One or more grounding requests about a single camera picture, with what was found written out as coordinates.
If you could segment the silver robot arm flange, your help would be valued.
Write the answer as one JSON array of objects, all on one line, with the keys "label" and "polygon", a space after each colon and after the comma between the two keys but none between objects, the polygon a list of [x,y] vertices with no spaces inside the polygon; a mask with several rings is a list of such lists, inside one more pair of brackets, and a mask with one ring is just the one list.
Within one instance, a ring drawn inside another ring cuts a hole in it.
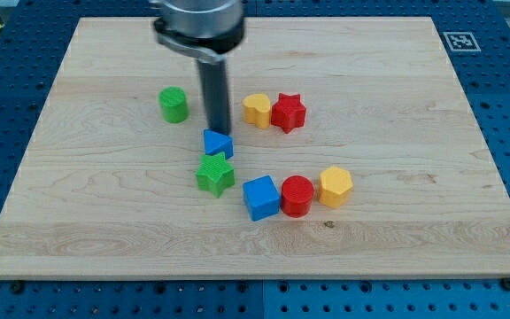
[{"label": "silver robot arm flange", "polygon": [[150,0],[158,12],[152,27],[169,50],[216,65],[243,40],[240,0]]}]

